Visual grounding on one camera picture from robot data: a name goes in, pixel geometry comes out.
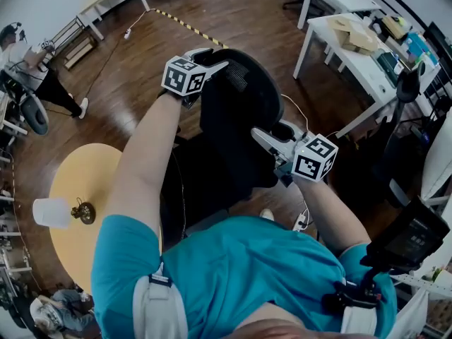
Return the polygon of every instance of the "yellow and black striped tape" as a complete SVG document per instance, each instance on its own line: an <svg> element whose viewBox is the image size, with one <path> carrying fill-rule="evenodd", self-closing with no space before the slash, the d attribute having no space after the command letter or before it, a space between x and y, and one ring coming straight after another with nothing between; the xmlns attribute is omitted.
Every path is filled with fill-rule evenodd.
<svg viewBox="0 0 452 339"><path fill-rule="evenodd" d="M176 18L175 16L171 15L170 13L165 13L164 11L161 11L157 8L152 8L151 11L155 11L156 13L162 14L163 16L166 16L169 19L172 19L174 21L177 21L180 25L184 26L185 28L195 32L196 34L200 35L204 39L210 40L213 44L218 45L219 47L222 47L223 49L228 49L229 47L227 45L224 45L219 40L208 36L207 34L204 34L203 32L199 31L198 29L193 28L191 25L184 23L182 20Z"/></svg>

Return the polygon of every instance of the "phone mount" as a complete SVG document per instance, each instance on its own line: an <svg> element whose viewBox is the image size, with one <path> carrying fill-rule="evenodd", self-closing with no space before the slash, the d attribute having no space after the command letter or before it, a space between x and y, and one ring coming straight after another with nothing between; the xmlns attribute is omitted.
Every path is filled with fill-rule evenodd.
<svg viewBox="0 0 452 339"><path fill-rule="evenodd" d="M353 282L335 282L336 293L323 296L323 307L337 314L342 313L345 307L376 308L381 294L375 290L375 276L390 270L397 274L417 270L423 260L443 244L443 238L449 231L447 223L441 217L426 207L419 198L413 199L367 246L367 255L361 260L361 264L371 269L362 282L359 285Z"/></svg>

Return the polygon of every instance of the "person in teal shirt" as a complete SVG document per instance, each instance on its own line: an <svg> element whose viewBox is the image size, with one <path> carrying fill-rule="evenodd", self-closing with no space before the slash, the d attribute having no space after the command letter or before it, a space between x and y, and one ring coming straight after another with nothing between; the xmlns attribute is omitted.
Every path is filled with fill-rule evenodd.
<svg viewBox="0 0 452 339"><path fill-rule="evenodd" d="M294 177L325 246L272 220L241 216L160 255L160 190L180 112L177 96L160 96L119 162L91 274L102 337L164 337L153 335L161 325L159 306L136 306L144 296L137 294L141 279L150 285L147 277L159 273L177 288L184 313L183 330L169 330L166 338L372 338L340 334L342 316L321 305L322 296L335 292L334 282L360 283L369 268L359 262L370 243L361 222L323 182ZM375 335L385 338L396 319L396 294L389 275L377 275L375 283L381 293ZM148 321L145 332L137 329L139 316Z"/></svg>

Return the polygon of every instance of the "open cardboard box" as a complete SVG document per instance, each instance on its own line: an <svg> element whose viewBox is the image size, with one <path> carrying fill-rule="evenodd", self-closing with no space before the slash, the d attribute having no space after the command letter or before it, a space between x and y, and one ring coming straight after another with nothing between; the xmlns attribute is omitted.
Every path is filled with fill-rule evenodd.
<svg viewBox="0 0 452 339"><path fill-rule="evenodd" d="M370 55L379 47L375 32L359 21L350 20L343 16L333 16L328 19L328 25L334 30L340 45L344 49Z"/></svg>

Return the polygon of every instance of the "white lampshade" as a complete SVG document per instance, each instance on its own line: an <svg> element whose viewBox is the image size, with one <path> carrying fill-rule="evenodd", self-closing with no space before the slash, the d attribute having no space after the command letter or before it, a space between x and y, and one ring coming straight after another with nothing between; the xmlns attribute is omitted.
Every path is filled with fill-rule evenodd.
<svg viewBox="0 0 452 339"><path fill-rule="evenodd" d="M33 202L33 218L41 226L67 229L71 208L64 198L39 198Z"/></svg>

